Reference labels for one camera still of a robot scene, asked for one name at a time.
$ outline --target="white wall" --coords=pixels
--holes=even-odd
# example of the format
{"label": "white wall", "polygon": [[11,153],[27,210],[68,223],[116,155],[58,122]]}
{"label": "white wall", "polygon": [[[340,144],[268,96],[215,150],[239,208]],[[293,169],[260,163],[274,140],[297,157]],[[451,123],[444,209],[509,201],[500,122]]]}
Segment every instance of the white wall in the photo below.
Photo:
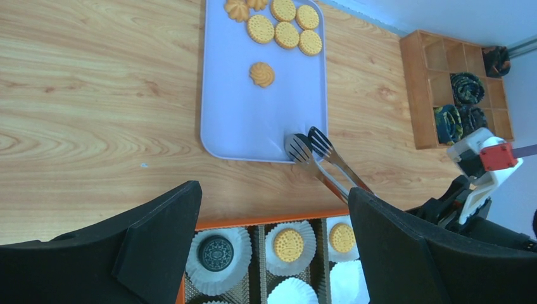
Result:
{"label": "white wall", "polygon": [[535,0],[321,0],[410,33],[509,46],[537,35]]}
{"label": "white wall", "polygon": [[[537,144],[537,51],[512,60],[503,79],[515,136],[514,147]],[[537,209],[537,156],[524,164],[492,195],[488,219],[535,238],[533,213]]]}

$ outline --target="cubby shelf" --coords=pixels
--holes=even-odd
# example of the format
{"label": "cubby shelf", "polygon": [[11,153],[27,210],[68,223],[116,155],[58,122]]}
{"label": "cubby shelf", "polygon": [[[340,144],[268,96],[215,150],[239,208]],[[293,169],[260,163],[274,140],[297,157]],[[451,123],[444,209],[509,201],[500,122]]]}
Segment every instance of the cubby shelf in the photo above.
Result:
{"label": "cubby shelf", "polygon": [[485,97],[477,104],[489,129],[513,141],[502,79],[486,76],[482,47],[422,30],[401,39],[408,102],[417,149],[445,148],[438,142],[433,108],[454,105],[451,73],[470,72],[483,82]]}

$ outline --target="white robot part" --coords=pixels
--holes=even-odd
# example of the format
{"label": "white robot part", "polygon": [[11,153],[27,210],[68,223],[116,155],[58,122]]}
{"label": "white robot part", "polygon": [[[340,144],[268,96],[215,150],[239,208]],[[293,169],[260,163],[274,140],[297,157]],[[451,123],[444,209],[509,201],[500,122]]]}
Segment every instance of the white robot part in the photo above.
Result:
{"label": "white robot part", "polygon": [[[505,143],[505,141],[502,138],[494,136],[490,130],[480,128],[450,147],[448,149],[448,156],[458,166],[458,163],[461,161],[460,155],[462,153],[471,150],[475,154],[479,154],[481,150],[486,147],[503,143]],[[464,225],[466,220],[471,217],[477,209],[485,204],[486,199],[491,196],[492,192],[498,189],[498,187],[500,187],[500,185],[502,185],[503,182],[505,182],[505,180],[522,165],[522,163],[522,158],[518,158],[518,163],[515,167],[489,171],[479,178],[468,176],[461,169],[463,174],[476,186],[476,188],[468,195],[468,198],[464,203],[458,220],[459,224]]]}

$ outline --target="metal tongs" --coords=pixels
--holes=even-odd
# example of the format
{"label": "metal tongs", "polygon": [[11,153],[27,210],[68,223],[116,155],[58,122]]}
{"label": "metal tongs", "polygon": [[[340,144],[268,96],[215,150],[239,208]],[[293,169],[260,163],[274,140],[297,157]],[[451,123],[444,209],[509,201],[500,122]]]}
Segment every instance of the metal tongs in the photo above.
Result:
{"label": "metal tongs", "polygon": [[304,134],[287,136],[285,139],[285,151],[295,163],[321,181],[344,203],[348,203],[349,190],[317,163],[312,151],[336,166],[354,186],[361,187],[372,193],[371,189],[345,163],[330,140],[316,127],[310,128],[308,136]]}

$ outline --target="wooden table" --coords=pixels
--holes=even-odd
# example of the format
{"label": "wooden table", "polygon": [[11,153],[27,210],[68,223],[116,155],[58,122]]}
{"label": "wooden table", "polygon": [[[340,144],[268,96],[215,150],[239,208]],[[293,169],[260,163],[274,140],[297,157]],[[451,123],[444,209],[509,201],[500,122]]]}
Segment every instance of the wooden table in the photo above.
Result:
{"label": "wooden table", "polygon": [[[332,142],[399,208],[443,194],[458,172],[445,150],[414,148],[399,37],[321,8]],[[0,3],[0,244],[51,239],[188,180],[203,188],[198,227],[345,212],[297,166],[203,149],[204,24],[203,0]]]}

